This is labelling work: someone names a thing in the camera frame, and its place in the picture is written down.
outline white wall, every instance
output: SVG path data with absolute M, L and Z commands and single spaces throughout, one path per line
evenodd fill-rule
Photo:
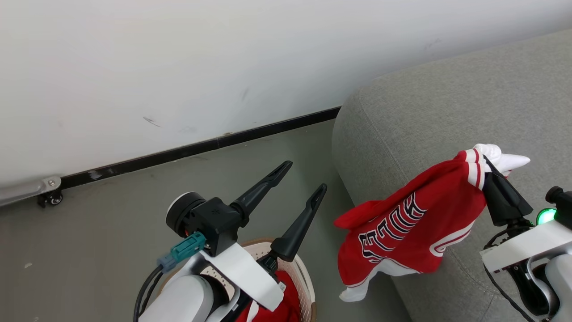
M 337 107 L 381 74 L 565 28 L 570 0 L 2 0 L 0 185 Z

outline black cable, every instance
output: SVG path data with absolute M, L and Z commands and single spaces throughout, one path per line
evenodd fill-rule
M 141 289 L 139 290 L 139 294 L 137 295 L 137 301 L 135 302 L 135 310 L 133 311 L 133 322 L 139 321 L 139 307 L 141 306 L 141 300 L 143 300 L 143 295 L 145 295 L 145 290 L 147 289 L 149 284 L 151 284 L 151 281 L 153 280 L 153 278 L 157 274 L 159 274 L 159 272 L 162 269 L 163 269 L 163 265 L 157 266 L 157 268 L 155 268 L 155 270 L 149 275 L 149 277 L 147 277 L 147 279 L 143 283 L 143 286 L 141 286 Z
M 527 226 L 518 226 L 518 227 L 511 227 L 511 228 L 507 228 L 503 231 L 501 231 L 500 233 L 494 235 L 492 237 L 492 239 L 487 243 L 487 245 L 484 246 L 483 249 L 487 249 L 492 247 L 492 244 L 495 242 L 495 240 L 497 238 L 499 238 L 500 236 L 510 232 L 510 231 L 514 231 L 514 230 L 520 230 L 520 229 L 524 229 L 527 228 Z M 488 278 L 491 280 L 491 283 L 496 287 L 496 289 L 500 292 L 500 295 L 502 295 L 509 303 L 510 305 L 518 311 L 518 313 L 520 313 L 522 315 L 522 317 L 525 318 L 526 321 L 528 322 L 536 322 L 534 321 L 526 312 L 525 310 L 523 310 L 521 307 L 518 306 L 518 304 L 507 294 L 503 291 L 503 289 L 496 283 L 495 279 L 492 277 L 491 273 L 488 272 L 487 266 L 484 266 L 484 272 L 487 273 Z
M 143 314 L 143 312 L 145 312 L 145 309 L 147 308 L 147 303 L 149 302 L 149 299 L 151 298 L 151 293 L 153 293 L 155 286 L 157 286 L 157 283 L 159 283 L 159 280 L 161 279 L 162 276 L 163 276 L 163 273 L 159 273 L 157 275 L 157 277 L 155 277 L 153 284 L 151 284 L 151 287 L 147 291 L 147 297 L 145 298 L 145 301 L 143 301 L 143 305 L 141 306 L 141 312 L 139 313 L 139 315 L 141 315 L 141 314 Z

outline red and white jersey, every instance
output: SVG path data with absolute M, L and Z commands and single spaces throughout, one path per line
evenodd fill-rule
M 425 170 L 386 200 L 363 203 L 334 222 L 349 229 L 337 258 L 347 286 L 342 300 L 363 299 L 377 272 L 401 276 L 437 270 L 445 248 L 468 236 L 486 205 L 482 188 L 490 168 L 483 150 L 502 172 L 530 161 L 478 144 Z

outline red garment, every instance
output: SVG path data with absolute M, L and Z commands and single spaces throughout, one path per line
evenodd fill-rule
M 288 273 L 283 270 L 276 272 L 278 281 L 286 285 L 284 290 L 284 299 L 278 307 L 271 312 L 263 307 L 258 307 L 258 313 L 252 322 L 300 322 L 300 299 L 298 298 L 298 290 Z M 248 305 L 242 312 L 237 322 L 247 322 L 248 312 L 251 310 L 252 303 Z
M 437 270 L 447 246 L 468 236 L 486 203 L 481 192 L 484 159 L 477 149 L 439 163 L 383 201 L 369 201 L 334 224 L 350 232 L 337 265 L 348 289 L 344 301 L 358 301 L 377 273 L 393 276 Z

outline robotic arm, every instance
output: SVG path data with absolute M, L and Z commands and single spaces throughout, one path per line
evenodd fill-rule
M 524 219 L 532 207 L 488 159 L 487 164 L 492 171 L 483 188 L 487 207 L 494 225 L 507 227 L 481 252 L 487 275 L 527 321 L 535 320 L 498 286 L 492 273 L 510 274 L 523 304 L 538 320 L 572 321 L 572 191 L 551 188 L 546 201 L 555 203 L 556 211 L 541 211 L 534 226 Z M 508 238 L 494 244 L 505 234 Z
M 230 322 L 235 321 L 253 300 L 274 311 L 284 297 L 275 275 L 278 260 L 294 260 L 327 186 L 318 187 L 302 213 L 282 237 L 272 242 L 271 251 L 264 257 L 255 260 L 237 244 L 237 232 L 248 224 L 251 212 L 291 167 L 291 161 L 284 162 L 230 205 L 220 198 L 206 201 L 194 192 L 178 197 L 169 206 L 166 223 L 184 240 L 171 248 L 170 254 L 157 260 L 157 269 L 145 281 L 137 297 L 133 321 Z M 187 258 L 186 264 L 146 309 L 162 274 Z M 220 281 L 201 274 L 208 266 L 233 286 L 235 292 L 231 299 Z M 153 278 L 155 282 L 141 305 Z

